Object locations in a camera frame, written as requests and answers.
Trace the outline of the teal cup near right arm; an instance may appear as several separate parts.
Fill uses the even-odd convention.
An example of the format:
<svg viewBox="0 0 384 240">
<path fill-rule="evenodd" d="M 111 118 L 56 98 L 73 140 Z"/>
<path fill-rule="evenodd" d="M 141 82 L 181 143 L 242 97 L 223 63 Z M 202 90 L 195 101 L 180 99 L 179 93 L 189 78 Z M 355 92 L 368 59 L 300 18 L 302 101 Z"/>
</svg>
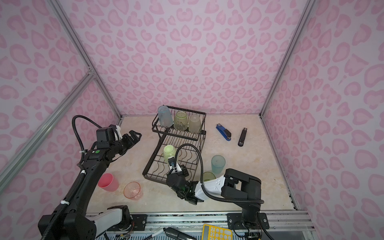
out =
<svg viewBox="0 0 384 240">
<path fill-rule="evenodd" d="M 212 165 L 212 172 L 215 175 L 219 175 L 223 171 L 226 165 L 226 160 L 221 155 L 215 155 L 212 157 L 211 165 Z"/>
</svg>

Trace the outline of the light green transparent cup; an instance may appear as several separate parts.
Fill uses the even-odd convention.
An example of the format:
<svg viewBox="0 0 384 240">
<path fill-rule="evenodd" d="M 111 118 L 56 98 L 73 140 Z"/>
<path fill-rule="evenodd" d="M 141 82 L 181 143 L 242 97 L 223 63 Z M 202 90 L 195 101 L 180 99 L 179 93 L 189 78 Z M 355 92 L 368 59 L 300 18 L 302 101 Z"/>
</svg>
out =
<svg viewBox="0 0 384 240">
<path fill-rule="evenodd" d="M 188 128 L 188 115 L 184 111 L 178 111 L 174 119 L 174 128 L 178 131 L 185 131 Z"/>
</svg>

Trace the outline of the white mug green handle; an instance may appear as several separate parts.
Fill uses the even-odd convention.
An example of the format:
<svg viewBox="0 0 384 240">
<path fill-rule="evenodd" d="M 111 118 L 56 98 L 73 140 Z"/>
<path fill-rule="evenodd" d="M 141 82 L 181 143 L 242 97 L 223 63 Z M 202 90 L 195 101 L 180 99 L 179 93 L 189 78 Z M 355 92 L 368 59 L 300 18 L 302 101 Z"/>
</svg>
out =
<svg viewBox="0 0 384 240">
<path fill-rule="evenodd" d="M 166 145 L 164 147 L 163 156 L 167 164 L 169 164 L 169 159 L 176 158 L 176 151 L 177 149 L 173 145 Z"/>
</svg>

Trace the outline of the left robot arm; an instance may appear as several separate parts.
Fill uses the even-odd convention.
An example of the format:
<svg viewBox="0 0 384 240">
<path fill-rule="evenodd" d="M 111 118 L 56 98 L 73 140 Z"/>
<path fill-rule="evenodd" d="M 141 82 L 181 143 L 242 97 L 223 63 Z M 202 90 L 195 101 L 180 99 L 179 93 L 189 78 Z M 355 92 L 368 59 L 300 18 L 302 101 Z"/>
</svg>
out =
<svg viewBox="0 0 384 240">
<path fill-rule="evenodd" d="M 81 171 L 69 192 L 52 214 L 39 220 L 43 240 L 94 240 L 111 227 L 132 229 L 127 206 L 109 208 L 100 215 L 100 222 L 87 218 L 86 214 L 94 190 L 115 156 L 123 156 L 141 137 L 142 134 L 133 130 L 121 137 L 110 127 L 97 130 L 97 140 L 82 157 Z"/>
</svg>

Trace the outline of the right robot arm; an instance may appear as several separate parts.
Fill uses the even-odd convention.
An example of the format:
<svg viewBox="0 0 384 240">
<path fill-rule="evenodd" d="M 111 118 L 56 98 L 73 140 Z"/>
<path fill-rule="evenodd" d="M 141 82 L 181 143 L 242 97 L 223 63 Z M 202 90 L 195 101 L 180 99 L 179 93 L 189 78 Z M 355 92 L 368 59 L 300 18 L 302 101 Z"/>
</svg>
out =
<svg viewBox="0 0 384 240">
<path fill-rule="evenodd" d="M 180 199 L 190 204 L 197 205 L 211 199 L 240 207 L 240 222 L 234 223 L 238 229 L 267 230 L 268 219 L 260 213 L 264 203 L 261 198 L 261 183 L 259 178 L 234 169 L 227 169 L 223 176 L 206 182 L 187 181 L 185 172 L 171 170 L 166 180 L 167 186 Z"/>
</svg>

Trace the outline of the teal textured plastic cup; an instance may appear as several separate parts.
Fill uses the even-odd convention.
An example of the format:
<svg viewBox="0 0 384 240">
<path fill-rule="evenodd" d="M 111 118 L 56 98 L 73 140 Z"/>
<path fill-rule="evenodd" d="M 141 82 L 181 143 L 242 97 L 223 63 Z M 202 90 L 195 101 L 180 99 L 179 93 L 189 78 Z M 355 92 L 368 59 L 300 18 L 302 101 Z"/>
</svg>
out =
<svg viewBox="0 0 384 240">
<path fill-rule="evenodd" d="M 174 121 L 171 115 L 171 111 L 167 106 L 160 106 L 158 108 L 159 125 L 164 128 L 170 128 Z"/>
</svg>

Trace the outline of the solid pink plastic cup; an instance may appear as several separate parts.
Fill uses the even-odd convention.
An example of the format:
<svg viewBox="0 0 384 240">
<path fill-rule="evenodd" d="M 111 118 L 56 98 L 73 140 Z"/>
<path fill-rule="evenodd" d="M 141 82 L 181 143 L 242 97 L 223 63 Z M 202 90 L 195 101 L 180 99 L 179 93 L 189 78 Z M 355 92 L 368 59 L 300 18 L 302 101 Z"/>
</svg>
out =
<svg viewBox="0 0 384 240">
<path fill-rule="evenodd" d="M 107 192 L 114 192 L 119 188 L 119 182 L 113 174 L 106 173 L 99 179 L 98 187 Z"/>
</svg>

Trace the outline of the pale green frosted cup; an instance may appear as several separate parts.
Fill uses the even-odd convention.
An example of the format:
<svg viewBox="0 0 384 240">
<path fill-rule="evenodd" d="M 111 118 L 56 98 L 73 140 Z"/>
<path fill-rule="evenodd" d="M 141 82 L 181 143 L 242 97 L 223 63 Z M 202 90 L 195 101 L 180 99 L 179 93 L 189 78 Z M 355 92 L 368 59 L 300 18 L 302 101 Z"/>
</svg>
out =
<svg viewBox="0 0 384 240">
<path fill-rule="evenodd" d="M 198 114 L 192 114 L 189 119 L 189 132 L 198 134 L 201 128 L 201 119 Z"/>
</svg>

